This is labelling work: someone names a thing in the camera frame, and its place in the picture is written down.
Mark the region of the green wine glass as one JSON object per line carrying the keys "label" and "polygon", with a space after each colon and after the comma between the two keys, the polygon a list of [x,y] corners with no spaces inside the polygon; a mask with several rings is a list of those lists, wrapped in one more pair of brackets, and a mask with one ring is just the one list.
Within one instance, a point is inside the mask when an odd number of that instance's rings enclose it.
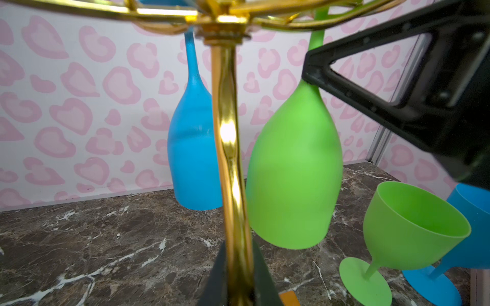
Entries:
{"label": "green wine glass", "polygon": [[467,218],[445,200],[416,186],[383,182],[363,223],[371,263],[345,258],[339,266],[341,280],[362,305],[391,305],[393,295],[380,268],[423,269],[440,260],[471,231]]}
{"label": "green wine glass", "polygon": [[319,88],[300,80],[251,154],[246,181],[251,229],[280,248],[316,246],[327,235],[342,179],[333,118]]}

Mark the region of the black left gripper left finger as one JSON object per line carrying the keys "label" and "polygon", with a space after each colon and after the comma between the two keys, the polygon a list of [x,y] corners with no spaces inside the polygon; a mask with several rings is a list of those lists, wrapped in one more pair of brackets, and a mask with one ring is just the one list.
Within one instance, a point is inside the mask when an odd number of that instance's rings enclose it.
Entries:
{"label": "black left gripper left finger", "polygon": [[223,242],[197,306],[228,306],[227,288],[227,248]]}

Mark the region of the gold wire rack wooden base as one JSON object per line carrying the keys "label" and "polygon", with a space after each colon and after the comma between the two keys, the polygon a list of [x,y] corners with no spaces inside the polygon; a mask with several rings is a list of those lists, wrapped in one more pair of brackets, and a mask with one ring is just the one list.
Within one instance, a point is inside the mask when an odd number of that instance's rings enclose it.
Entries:
{"label": "gold wire rack wooden base", "polygon": [[224,208],[228,305],[254,305],[252,235],[242,176],[236,47],[252,27],[318,31],[377,14],[397,1],[23,1],[59,13],[130,21],[156,34],[195,29],[211,48],[213,124]]}

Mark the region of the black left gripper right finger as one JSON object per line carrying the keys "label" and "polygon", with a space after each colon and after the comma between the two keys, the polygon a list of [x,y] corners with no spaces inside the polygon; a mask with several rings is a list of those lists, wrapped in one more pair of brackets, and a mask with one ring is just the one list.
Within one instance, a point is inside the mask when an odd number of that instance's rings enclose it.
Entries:
{"label": "black left gripper right finger", "polygon": [[254,264],[254,305],[283,306],[259,245],[252,240]]}

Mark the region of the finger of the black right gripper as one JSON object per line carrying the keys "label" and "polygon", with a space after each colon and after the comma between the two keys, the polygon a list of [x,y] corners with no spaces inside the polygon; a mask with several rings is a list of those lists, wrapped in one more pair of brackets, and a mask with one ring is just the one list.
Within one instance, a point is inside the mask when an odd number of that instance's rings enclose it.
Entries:
{"label": "finger of the black right gripper", "polygon": [[[440,1],[306,54],[302,77],[424,151],[442,151],[453,112],[431,104],[438,74],[460,25],[463,1]],[[400,99],[389,103],[335,72],[334,61],[388,43],[427,34],[430,42]]]}

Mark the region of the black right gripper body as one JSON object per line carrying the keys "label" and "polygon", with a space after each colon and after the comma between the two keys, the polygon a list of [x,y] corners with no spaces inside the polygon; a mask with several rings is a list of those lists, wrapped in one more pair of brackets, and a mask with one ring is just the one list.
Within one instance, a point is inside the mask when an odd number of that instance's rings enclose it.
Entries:
{"label": "black right gripper body", "polygon": [[406,17],[417,37],[398,135],[460,183],[489,188],[489,2],[440,1]]}

